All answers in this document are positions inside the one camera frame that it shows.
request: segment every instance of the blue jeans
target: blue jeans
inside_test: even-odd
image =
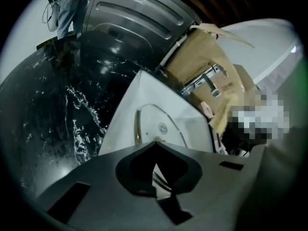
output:
[[[69,26],[73,22],[74,33],[81,32],[86,16],[89,0],[61,0],[58,18],[57,37],[62,39],[68,36]]]

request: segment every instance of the jeans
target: jeans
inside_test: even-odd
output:
[[[69,26],[73,22],[74,34],[81,32],[89,0],[61,0],[58,18],[57,37],[68,36]]]

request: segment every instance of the person's leg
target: person's leg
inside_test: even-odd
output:
[[[89,4],[89,0],[79,0],[79,5],[75,13],[75,16],[73,18],[73,28],[74,28],[75,34],[80,33],[82,30],[88,4]]]
[[[68,29],[74,19],[74,15],[79,5],[78,0],[61,0],[58,18],[57,37],[62,39],[68,36]]]

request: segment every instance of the rectangular slot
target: rectangular slot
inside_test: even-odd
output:
[[[84,198],[90,186],[83,183],[73,185],[47,212],[62,223],[67,223]]]
[[[242,170],[242,168],[244,167],[244,165],[242,165],[242,164],[235,164],[235,163],[231,163],[231,162],[227,162],[227,161],[223,161],[219,165],[223,166],[223,167],[235,169],[235,170]]]

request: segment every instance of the faucet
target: faucet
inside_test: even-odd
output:
[[[210,78],[219,72],[222,72],[226,77],[228,77],[228,74],[222,66],[213,61],[209,62],[209,65],[210,68],[205,70],[202,74],[198,75],[197,77],[193,78],[184,86],[184,88],[181,90],[182,95],[189,95],[193,90],[203,85],[204,83],[207,83],[211,89],[212,95],[214,97],[220,96],[219,90],[217,89],[217,87],[211,81]]]

